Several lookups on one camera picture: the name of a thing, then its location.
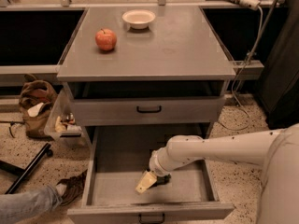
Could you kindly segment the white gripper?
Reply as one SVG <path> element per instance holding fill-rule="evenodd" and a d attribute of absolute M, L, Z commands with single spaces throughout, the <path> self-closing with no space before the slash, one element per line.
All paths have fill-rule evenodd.
<path fill-rule="evenodd" d="M 142 194 L 157 182 L 157 176 L 163 177 L 169 175 L 170 172 L 162 166 L 162 158 L 166 157 L 165 148 L 153 150 L 149 158 L 149 169 L 145 171 L 138 181 L 135 190 Z"/>

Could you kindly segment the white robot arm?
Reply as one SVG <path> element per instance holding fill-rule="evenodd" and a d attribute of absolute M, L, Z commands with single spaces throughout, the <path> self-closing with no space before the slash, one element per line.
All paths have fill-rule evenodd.
<path fill-rule="evenodd" d="M 286 129 L 203 139 L 176 135 L 154 150 L 135 190 L 198 160 L 245 163 L 262 169 L 256 224 L 299 223 L 299 125 Z"/>

